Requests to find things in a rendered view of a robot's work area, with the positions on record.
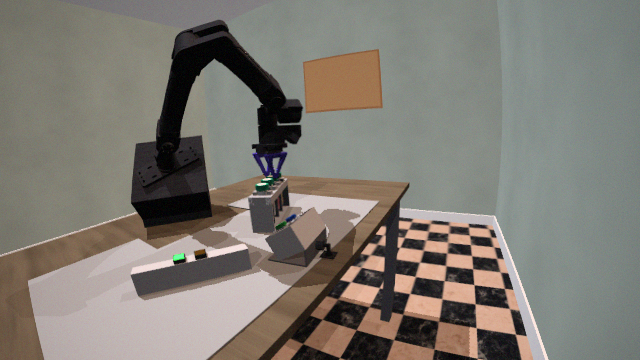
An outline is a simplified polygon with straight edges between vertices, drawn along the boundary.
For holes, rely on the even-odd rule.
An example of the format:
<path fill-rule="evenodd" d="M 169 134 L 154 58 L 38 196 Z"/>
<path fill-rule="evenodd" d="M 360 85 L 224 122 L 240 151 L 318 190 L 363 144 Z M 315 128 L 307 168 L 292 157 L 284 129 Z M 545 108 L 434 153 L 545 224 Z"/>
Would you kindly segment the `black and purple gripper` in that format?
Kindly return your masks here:
<path fill-rule="evenodd" d="M 274 144 L 274 127 L 273 126 L 278 126 L 278 124 L 258 126 L 259 144 L 252 144 L 252 149 L 256 148 L 256 153 L 259 153 L 259 154 L 253 153 L 253 157 L 255 158 L 256 162 L 261 168 L 264 176 L 265 177 L 269 176 L 271 172 L 272 177 L 275 179 L 275 178 L 278 178 L 281 167 L 287 156 L 287 152 L 281 153 L 281 151 L 275 151 L 275 149 L 283 151 L 283 148 L 287 148 L 287 143 Z M 270 150 L 270 149 L 274 149 L 274 150 Z M 261 157 L 265 157 L 265 160 L 267 162 L 267 171 L 265 170 L 261 162 L 261 159 L 260 159 Z M 272 163 L 273 158 L 280 158 L 276 173 L 273 168 L 273 163 Z"/>

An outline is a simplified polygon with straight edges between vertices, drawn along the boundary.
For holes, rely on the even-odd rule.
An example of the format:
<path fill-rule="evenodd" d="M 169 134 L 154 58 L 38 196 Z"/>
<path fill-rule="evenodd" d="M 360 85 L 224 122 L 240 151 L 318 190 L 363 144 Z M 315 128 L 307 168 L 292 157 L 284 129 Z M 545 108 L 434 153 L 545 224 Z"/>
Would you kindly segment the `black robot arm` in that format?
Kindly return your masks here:
<path fill-rule="evenodd" d="M 156 128 L 156 146 L 153 149 L 156 161 L 136 170 L 144 188 L 200 159 L 191 144 L 178 149 L 180 131 L 196 76 L 213 59 L 233 72 L 263 104 L 257 109 L 259 126 L 300 122 L 303 109 L 300 101 L 286 99 L 276 79 L 244 50 L 224 21 L 216 20 L 180 32 L 175 38 L 174 48 L 162 113 Z M 301 125 L 273 127 L 274 144 L 285 143 L 285 140 L 297 144 L 301 137 Z"/>

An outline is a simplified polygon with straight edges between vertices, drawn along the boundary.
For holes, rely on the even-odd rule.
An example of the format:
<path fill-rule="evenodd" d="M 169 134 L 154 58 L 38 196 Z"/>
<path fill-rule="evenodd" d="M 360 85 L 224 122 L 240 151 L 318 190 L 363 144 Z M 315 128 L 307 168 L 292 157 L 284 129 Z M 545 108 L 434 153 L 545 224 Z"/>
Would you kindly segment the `grey flat mat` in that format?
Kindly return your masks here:
<path fill-rule="evenodd" d="M 289 193 L 281 223 L 314 207 L 331 250 L 379 201 Z M 28 280 L 44 360 L 209 360 L 323 258 L 308 267 L 269 261 L 247 211 L 156 249 L 139 238 Z M 252 269 L 138 296 L 132 267 L 245 243 Z"/>

